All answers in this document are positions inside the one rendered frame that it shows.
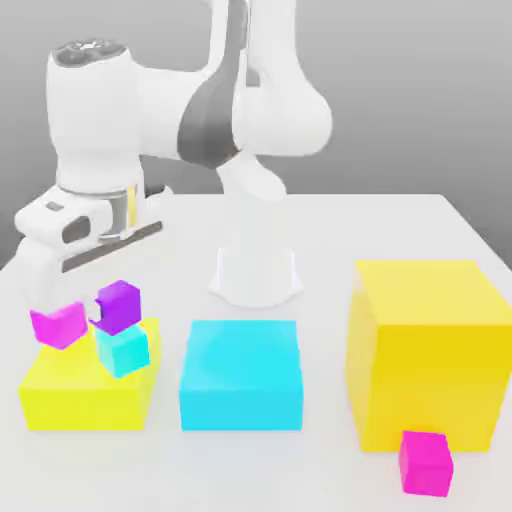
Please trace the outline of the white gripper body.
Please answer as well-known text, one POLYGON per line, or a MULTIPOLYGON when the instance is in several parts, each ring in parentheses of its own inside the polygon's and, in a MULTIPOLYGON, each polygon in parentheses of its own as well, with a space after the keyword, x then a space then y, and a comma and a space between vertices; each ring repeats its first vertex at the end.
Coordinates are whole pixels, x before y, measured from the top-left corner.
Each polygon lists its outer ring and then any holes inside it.
POLYGON ((118 276, 116 266, 124 254, 133 246, 148 248, 148 239, 158 238, 162 230, 163 222, 158 220, 125 239, 89 242, 70 251, 23 239, 16 253, 16 265, 27 307, 47 314, 75 301, 91 301, 98 288, 118 276))

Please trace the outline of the small magenta cube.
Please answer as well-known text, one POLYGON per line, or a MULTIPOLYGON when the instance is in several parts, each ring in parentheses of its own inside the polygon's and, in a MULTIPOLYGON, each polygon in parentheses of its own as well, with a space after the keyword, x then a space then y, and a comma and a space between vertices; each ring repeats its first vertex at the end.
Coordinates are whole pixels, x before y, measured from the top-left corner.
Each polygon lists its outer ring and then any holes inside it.
POLYGON ((65 350, 89 330, 82 302, 72 303, 49 314, 34 310, 30 310, 29 314, 36 340, 57 350, 65 350))

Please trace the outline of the small purple cube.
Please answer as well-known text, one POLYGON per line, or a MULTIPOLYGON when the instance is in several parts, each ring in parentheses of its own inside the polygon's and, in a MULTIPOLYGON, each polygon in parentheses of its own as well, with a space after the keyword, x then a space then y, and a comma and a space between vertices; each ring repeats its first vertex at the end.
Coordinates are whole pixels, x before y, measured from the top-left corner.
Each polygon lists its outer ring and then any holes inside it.
POLYGON ((101 288, 95 302, 100 307, 100 319, 90 322, 111 336, 138 323, 142 318, 140 290, 124 280, 101 288))

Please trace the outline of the small cyan cube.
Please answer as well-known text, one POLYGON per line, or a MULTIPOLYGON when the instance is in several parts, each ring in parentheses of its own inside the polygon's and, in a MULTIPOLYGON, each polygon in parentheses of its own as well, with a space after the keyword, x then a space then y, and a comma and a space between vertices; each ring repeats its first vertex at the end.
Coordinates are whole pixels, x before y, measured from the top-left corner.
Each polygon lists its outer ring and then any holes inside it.
POLYGON ((123 378, 150 364, 149 341, 139 325, 110 335, 97 328, 96 346, 100 362, 116 378, 123 378))

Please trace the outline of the small pink cube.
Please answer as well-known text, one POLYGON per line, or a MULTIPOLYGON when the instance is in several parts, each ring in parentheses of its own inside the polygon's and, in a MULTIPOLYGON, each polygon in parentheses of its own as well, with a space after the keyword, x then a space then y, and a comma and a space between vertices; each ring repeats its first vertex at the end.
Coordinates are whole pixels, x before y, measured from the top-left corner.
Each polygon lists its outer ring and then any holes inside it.
POLYGON ((447 497, 454 463, 444 434, 404 431, 399 451, 402 490, 408 494, 447 497))

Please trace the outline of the large lime yellow box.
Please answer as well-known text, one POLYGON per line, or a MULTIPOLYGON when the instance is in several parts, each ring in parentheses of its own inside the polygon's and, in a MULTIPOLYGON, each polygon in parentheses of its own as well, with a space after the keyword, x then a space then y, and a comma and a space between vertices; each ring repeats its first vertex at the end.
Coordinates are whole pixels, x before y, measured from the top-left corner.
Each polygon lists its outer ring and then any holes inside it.
POLYGON ((43 347, 19 386, 30 430, 141 430, 159 371, 159 320, 138 323, 149 342, 150 364, 114 378, 97 353, 93 327, 68 348, 43 347))

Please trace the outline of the large cyan box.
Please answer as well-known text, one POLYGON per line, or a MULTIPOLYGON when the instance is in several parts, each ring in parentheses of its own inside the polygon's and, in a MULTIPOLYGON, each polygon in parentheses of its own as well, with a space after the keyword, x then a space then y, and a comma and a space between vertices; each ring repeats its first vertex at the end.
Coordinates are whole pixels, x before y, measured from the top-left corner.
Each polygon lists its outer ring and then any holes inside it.
POLYGON ((184 431, 299 431, 304 386, 293 320, 194 320, 179 386, 184 431))

